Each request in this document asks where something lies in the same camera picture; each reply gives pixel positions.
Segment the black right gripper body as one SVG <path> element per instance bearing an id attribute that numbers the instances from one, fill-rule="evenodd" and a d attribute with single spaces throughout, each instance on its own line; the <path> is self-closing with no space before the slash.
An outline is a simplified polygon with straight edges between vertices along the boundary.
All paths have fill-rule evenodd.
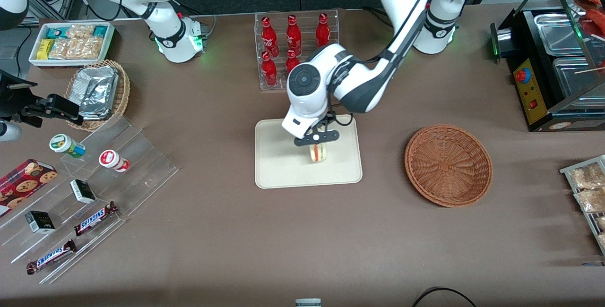
<path id="1" fill-rule="evenodd" d="M 38 83 L 23 80 L 19 77 L 0 71 L 0 118 L 11 120 L 14 115 L 29 105 L 36 104 L 38 97 L 32 93 L 31 87 Z"/>

